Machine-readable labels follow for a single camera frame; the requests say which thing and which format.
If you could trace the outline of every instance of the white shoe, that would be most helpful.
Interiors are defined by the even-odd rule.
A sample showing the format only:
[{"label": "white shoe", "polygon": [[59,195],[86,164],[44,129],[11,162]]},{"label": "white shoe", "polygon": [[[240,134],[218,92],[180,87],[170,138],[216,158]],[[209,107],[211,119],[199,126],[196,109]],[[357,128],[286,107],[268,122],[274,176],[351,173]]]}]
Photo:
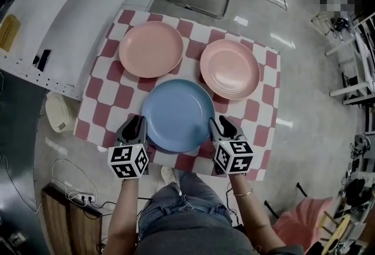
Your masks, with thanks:
[{"label": "white shoe", "polygon": [[173,169],[169,166],[162,166],[161,175],[165,182],[165,185],[168,185],[170,183],[177,183],[176,177],[173,173]]}]

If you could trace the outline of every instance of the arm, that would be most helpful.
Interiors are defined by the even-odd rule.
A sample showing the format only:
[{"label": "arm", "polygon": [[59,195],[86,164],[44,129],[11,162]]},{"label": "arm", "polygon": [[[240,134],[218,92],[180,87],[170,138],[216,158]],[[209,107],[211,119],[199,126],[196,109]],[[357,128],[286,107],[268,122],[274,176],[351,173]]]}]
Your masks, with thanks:
[{"label": "arm", "polygon": [[132,255],[137,234],[138,179],[125,180],[108,229],[103,255]]},{"label": "arm", "polygon": [[[234,193],[245,194],[251,190],[244,175],[229,175],[229,179]],[[285,243],[273,231],[270,220],[254,193],[236,197],[236,200],[247,237],[254,248],[259,249],[262,254],[267,254],[285,246]]]}]

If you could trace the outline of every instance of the plate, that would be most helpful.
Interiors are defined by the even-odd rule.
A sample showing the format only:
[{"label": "plate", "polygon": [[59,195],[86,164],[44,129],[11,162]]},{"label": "plate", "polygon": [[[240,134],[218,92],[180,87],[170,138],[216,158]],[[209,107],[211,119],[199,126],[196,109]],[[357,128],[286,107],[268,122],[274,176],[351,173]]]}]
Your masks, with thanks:
[{"label": "plate", "polygon": [[119,47],[124,68],[142,78],[163,76],[173,70],[182,58],[180,33],[163,22],[147,22],[125,34]]},{"label": "plate", "polygon": [[155,145],[169,152],[188,152],[209,137],[209,118],[214,118],[215,110],[209,94],[198,84],[170,80],[149,93],[142,115]]},{"label": "plate", "polygon": [[252,51],[232,40],[209,44],[200,58],[200,71],[206,84],[229,100],[248,97],[260,81],[259,65]]}]

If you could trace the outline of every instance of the checkered tablecloth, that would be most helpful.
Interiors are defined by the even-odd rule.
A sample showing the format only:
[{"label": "checkered tablecloth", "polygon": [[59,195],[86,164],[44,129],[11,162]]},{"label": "checkered tablecloth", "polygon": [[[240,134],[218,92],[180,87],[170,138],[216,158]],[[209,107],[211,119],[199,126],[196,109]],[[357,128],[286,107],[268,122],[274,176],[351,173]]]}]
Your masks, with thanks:
[{"label": "checkered tablecloth", "polygon": [[[147,21],[162,21],[176,28],[183,39],[181,62],[170,73],[143,79],[124,70],[118,45],[127,31]],[[206,45],[218,39],[235,40],[253,51],[261,70],[257,89],[245,100],[226,100],[204,83],[199,60]],[[280,55],[270,47],[224,30],[149,12],[120,11],[108,31],[83,94],[74,134],[103,147],[114,145],[115,132],[124,121],[140,114],[148,93],[171,79],[198,83],[213,99],[216,119],[223,114],[241,125],[254,151],[250,180],[263,180],[275,133],[280,86]],[[185,154],[164,154],[149,148],[151,162],[200,174],[214,175],[213,145],[208,139],[198,149]]]}]

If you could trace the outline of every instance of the floor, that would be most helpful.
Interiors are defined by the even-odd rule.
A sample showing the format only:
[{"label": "floor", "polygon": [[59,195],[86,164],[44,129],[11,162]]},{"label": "floor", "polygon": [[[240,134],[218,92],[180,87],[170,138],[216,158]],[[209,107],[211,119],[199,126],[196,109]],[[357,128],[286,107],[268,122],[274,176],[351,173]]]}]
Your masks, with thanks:
[{"label": "floor", "polygon": [[[350,161],[349,144],[358,131],[358,112],[356,107],[343,106],[341,99],[329,97],[331,90],[342,87],[342,80],[337,58],[326,57],[324,51],[339,42],[332,35],[322,35],[310,22],[319,7],[312,0],[285,0],[286,5],[283,0],[230,0],[225,18],[216,20],[175,5],[178,1],[156,0],[151,12],[223,28],[281,54],[281,93],[271,159],[264,180],[252,183],[258,197],[282,212],[302,200],[295,188],[297,182],[315,198],[336,196]],[[195,1],[200,6],[214,4],[212,10],[219,10],[223,0]],[[107,154],[71,133],[53,132],[44,108],[41,115],[35,154],[36,191],[50,181],[54,160],[66,158],[95,184],[98,204],[116,202],[121,182],[107,167]],[[162,187],[159,170],[160,166],[151,164],[150,175],[140,179],[140,197],[150,197]],[[67,162],[56,164],[54,177],[68,190],[93,191],[84,175]],[[201,177],[225,201],[228,180]],[[138,210],[143,205],[139,201]],[[230,206],[236,208],[231,194]],[[103,213],[113,209],[106,208]],[[103,218],[103,238],[109,221],[110,216]]]}]

